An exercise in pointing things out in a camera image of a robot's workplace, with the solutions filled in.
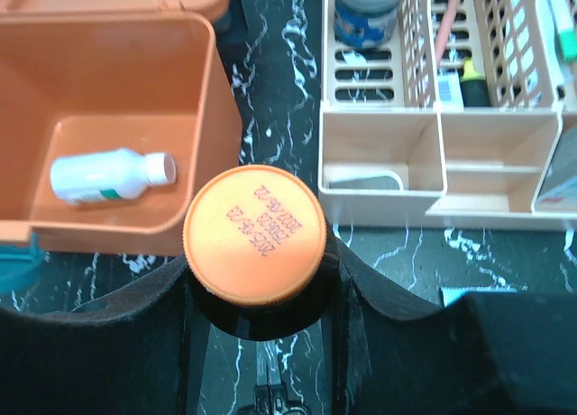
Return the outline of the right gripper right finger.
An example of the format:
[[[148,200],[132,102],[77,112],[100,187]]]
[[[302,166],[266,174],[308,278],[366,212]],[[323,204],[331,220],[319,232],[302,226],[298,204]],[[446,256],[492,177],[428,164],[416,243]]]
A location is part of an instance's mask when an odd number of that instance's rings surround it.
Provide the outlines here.
[[[334,233],[333,413],[575,413],[574,230]]]

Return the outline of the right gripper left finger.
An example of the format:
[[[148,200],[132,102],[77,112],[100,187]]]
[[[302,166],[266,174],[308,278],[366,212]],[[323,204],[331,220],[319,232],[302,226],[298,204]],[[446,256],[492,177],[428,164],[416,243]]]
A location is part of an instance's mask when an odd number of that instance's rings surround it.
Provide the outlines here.
[[[1,311],[3,414],[185,414],[183,257],[70,313]]]

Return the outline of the white medicine bottle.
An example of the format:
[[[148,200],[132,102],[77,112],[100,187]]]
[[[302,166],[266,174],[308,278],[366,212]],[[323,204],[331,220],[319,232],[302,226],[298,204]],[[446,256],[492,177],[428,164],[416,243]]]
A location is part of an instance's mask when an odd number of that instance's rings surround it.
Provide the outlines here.
[[[177,166],[166,152],[141,155],[127,148],[64,156],[50,167],[56,197],[72,206],[133,200],[149,188],[171,185]]]

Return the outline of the brown bottle orange cap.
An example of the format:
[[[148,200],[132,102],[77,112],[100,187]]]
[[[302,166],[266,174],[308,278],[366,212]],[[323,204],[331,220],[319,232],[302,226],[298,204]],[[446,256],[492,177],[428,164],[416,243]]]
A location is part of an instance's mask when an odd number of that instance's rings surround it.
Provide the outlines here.
[[[316,194],[280,168],[244,165],[210,180],[190,204],[182,239],[193,298],[229,335],[298,333],[336,292],[333,230]]]

